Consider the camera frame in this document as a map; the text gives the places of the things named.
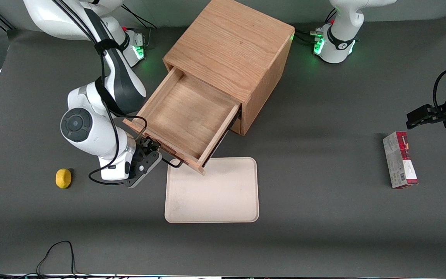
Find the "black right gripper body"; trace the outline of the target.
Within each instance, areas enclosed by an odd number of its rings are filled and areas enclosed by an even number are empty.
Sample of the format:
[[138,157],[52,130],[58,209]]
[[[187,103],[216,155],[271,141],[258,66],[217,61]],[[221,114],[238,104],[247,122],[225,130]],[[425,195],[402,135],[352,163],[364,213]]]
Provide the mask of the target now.
[[151,140],[149,138],[144,138],[143,136],[138,136],[135,138],[136,148],[141,154],[149,154],[151,152],[150,142]]

